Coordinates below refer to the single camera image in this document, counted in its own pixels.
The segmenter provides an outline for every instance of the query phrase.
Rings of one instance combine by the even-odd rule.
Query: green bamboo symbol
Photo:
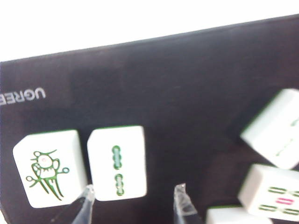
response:
[[[125,193],[125,191],[123,190],[122,175],[121,174],[115,175],[115,180],[116,180],[116,188],[117,188],[116,194],[118,196],[122,196]]]
[[[114,169],[119,170],[122,166],[121,148],[119,146],[113,146],[112,152],[113,152]]]
[[[295,127],[296,125],[297,125],[297,123],[299,122],[299,118],[298,119],[296,119],[296,120],[294,120],[292,123],[291,123],[291,127]],[[276,154],[276,156],[280,156],[280,154],[292,143],[294,141],[294,139],[293,138],[291,138],[290,140],[289,140],[289,142],[284,146],[284,148],[283,149],[281,149],[277,154]]]

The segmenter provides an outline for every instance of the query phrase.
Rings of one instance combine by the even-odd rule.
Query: white wall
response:
[[[0,61],[299,14],[298,0],[6,0],[0,7]]]

